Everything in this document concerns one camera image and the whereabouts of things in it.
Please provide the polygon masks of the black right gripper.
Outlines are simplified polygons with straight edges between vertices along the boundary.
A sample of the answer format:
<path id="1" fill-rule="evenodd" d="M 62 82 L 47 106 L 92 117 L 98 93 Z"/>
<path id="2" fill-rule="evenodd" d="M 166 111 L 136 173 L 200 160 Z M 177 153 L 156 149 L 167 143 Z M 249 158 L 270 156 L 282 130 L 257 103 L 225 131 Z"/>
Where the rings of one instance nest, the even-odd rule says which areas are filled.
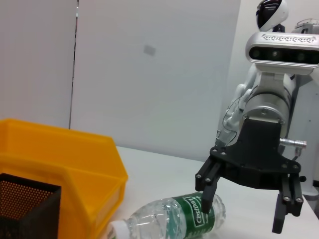
<path id="1" fill-rule="evenodd" d="M 237 141 L 214 147 L 195 175 L 195 190 L 202 191 L 201 209 L 209 213 L 220 177 L 254 189 L 279 190 L 272 232 L 281 234 L 285 216 L 299 217 L 304 203 L 299 163 L 279 151 L 281 124 L 245 119 Z"/>

